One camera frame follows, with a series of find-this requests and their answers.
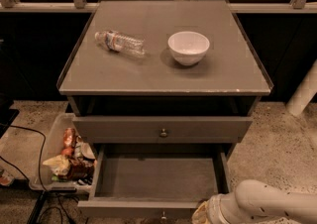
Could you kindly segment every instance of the clear plastic container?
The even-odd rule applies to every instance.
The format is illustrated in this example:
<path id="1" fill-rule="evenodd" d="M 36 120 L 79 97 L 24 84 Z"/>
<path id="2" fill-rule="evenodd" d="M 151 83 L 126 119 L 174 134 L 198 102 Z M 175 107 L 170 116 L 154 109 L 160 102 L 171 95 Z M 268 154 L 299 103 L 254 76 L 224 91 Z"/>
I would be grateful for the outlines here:
<path id="1" fill-rule="evenodd" d="M 63 133 L 66 128 L 75 128 L 72 119 L 74 118 L 73 113 L 62 113 L 59 114 L 50 130 L 49 135 L 47 136 L 46 143 L 43 148 L 42 157 L 41 157 L 41 167 L 40 174 L 43 186 L 48 191 L 82 191 L 89 192 L 91 185 L 79 185 L 77 181 L 53 181 L 53 173 L 51 169 L 47 166 L 42 165 L 43 161 L 60 155 L 60 151 L 63 149 Z M 36 168 L 36 172 L 33 177 L 30 178 L 29 187 L 33 190 L 44 190 L 40 179 L 39 171 Z"/>
<path id="2" fill-rule="evenodd" d="M 144 57 L 144 40 L 117 31 L 96 32 L 95 39 L 104 48 L 135 57 Z"/>

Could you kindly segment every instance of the food wrapper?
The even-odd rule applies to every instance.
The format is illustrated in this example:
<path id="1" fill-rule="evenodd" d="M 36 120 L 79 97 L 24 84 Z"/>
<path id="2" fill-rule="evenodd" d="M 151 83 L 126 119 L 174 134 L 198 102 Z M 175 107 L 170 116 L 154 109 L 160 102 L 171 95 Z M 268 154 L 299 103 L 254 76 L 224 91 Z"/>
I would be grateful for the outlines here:
<path id="1" fill-rule="evenodd" d="M 50 167 L 55 175 L 67 175 L 70 170 L 70 162 L 67 156 L 59 155 L 43 162 L 43 165 Z"/>
<path id="2" fill-rule="evenodd" d="M 76 159 L 83 158 L 82 149 L 81 149 L 82 145 L 83 145 L 83 141 L 80 138 L 80 136 L 78 136 L 76 139 L 76 146 L 75 146 L 75 150 L 73 154 Z"/>
<path id="3" fill-rule="evenodd" d="M 192 224 L 210 224 L 207 218 L 208 201 L 199 205 L 198 209 L 192 215 Z"/>
<path id="4" fill-rule="evenodd" d="M 14 177 L 0 166 L 0 184 L 10 186 L 14 181 Z"/>
<path id="5" fill-rule="evenodd" d="M 59 175 L 59 178 L 75 180 L 93 176 L 94 164 L 92 162 L 76 159 L 69 159 L 69 161 L 71 166 L 69 173 L 67 175 Z"/>
<path id="6" fill-rule="evenodd" d="M 74 148 L 76 145 L 76 131 L 73 128 L 67 128 L 63 133 L 63 146 L 65 148 Z"/>

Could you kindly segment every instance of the white pole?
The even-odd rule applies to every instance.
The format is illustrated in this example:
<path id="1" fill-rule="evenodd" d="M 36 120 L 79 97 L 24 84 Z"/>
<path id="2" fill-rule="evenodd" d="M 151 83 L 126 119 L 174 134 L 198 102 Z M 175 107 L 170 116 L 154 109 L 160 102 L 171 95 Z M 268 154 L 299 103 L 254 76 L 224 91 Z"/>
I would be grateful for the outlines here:
<path id="1" fill-rule="evenodd" d="M 317 92 L 317 60 L 286 104 L 288 112 L 298 116 Z"/>

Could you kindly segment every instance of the closed drawer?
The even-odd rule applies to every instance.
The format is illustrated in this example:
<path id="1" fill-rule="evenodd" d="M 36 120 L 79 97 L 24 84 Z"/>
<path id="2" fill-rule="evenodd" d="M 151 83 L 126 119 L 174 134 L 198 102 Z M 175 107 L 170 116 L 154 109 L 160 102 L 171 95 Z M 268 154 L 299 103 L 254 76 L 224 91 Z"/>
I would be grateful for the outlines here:
<path id="1" fill-rule="evenodd" d="M 202 201 L 230 192 L 226 157 L 218 147 L 205 146 L 203 153 L 190 148 L 190 154 L 178 145 L 172 154 L 160 154 L 148 145 L 142 153 L 117 155 L 106 154 L 103 145 L 89 199 L 78 207 L 95 217 L 190 218 Z"/>
<path id="2" fill-rule="evenodd" d="M 250 117 L 75 117 L 73 124 L 89 143 L 238 143 Z"/>

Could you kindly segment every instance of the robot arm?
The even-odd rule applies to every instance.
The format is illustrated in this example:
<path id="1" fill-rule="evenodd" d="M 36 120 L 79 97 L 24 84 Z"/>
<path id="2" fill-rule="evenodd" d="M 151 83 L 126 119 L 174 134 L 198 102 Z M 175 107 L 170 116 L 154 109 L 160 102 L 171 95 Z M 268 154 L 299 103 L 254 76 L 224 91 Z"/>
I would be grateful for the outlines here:
<path id="1" fill-rule="evenodd" d="M 193 223 L 258 223 L 286 217 L 317 223 L 317 195 L 283 192 L 256 180 L 241 182 L 235 192 L 215 195 L 193 215 Z"/>

